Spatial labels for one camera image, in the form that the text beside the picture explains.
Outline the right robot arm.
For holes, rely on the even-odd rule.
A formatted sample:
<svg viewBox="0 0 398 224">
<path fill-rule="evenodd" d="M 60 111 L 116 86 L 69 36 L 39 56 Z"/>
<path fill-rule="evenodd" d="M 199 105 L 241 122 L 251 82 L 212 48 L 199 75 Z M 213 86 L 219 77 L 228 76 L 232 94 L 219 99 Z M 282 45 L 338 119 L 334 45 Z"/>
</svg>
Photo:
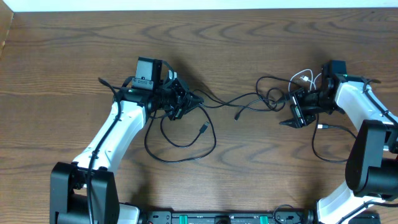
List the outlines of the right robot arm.
<svg viewBox="0 0 398 224">
<path fill-rule="evenodd" d="M 290 102 L 293 114 L 283 125 L 302 128 L 318 122 L 320 113 L 337 111 L 347 114 L 358 132 L 344 160 L 345 181 L 307 210 L 302 223 L 348 223 L 373 205 L 397 207 L 397 159 L 384 157 L 384 151 L 397 153 L 397 116 L 377 99 L 374 82 L 348 74 L 344 61 L 330 60 L 322 66 L 319 89 L 301 87 L 279 99 Z"/>
</svg>

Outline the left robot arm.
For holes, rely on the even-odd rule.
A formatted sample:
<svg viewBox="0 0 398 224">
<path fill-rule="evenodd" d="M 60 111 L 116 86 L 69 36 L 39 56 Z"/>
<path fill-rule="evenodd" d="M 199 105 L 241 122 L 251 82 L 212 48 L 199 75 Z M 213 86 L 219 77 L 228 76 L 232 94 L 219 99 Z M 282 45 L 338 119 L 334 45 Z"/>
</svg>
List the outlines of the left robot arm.
<svg viewBox="0 0 398 224">
<path fill-rule="evenodd" d="M 194 95 L 172 67 L 161 78 L 164 60 L 139 57 L 136 74 L 113 92 L 111 112 L 97 135 L 71 163 L 58 162 L 50 175 L 51 223 L 139 223 L 140 210 L 120 203 L 115 175 L 134 136 L 151 114 L 165 111 L 171 120 L 196 108 Z"/>
</svg>

